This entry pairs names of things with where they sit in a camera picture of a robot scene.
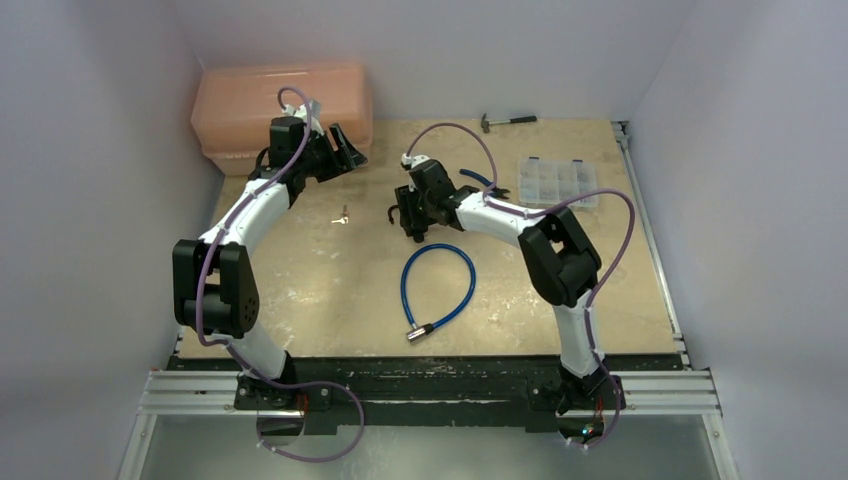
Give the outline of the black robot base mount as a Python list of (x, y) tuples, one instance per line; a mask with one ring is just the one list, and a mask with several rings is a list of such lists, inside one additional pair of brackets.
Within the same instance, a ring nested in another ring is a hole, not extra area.
[(309, 435), (340, 426), (519, 427), (555, 432), (557, 415), (625, 409), (632, 394), (616, 395), (600, 373), (568, 380), (554, 354), (442, 357), (300, 357), (281, 378), (286, 392), (260, 380), (238, 379), (229, 398), (254, 410), (264, 427), (292, 413)]

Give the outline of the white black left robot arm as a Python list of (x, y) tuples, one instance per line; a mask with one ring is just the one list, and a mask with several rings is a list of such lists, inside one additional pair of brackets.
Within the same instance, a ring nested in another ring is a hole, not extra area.
[(308, 179), (325, 182), (366, 162), (339, 124), (320, 130), (305, 115), (276, 117), (236, 203), (198, 239), (173, 247), (177, 323), (191, 328), (202, 346), (225, 349), (248, 379), (245, 390), (272, 408), (289, 407), (305, 386), (297, 382), (287, 351), (258, 323), (261, 302), (251, 254)]

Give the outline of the blue cable lock loop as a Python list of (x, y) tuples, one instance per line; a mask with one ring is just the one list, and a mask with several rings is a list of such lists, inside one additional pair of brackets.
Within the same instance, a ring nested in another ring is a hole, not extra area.
[(477, 286), (471, 257), (447, 243), (418, 248), (399, 279), (399, 297), (410, 344), (438, 332), (471, 304)]

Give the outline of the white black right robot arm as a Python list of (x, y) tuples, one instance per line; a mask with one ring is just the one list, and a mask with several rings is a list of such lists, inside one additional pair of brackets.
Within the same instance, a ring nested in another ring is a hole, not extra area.
[(567, 202), (548, 209), (520, 208), (492, 198), (488, 190), (457, 187), (437, 160), (425, 155), (401, 158), (410, 182), (396, 188), (399, 223), (407, 237), (422, 243), (430, 226), (483, 234), (518, 248), (536, 293), (551, 307), (560, 342), (562, 409), (603, 403), (620, 412), (625, 394), (600, 348), (593, 307), (621, 261), (619, 248), (604, 266), (601, 256)]

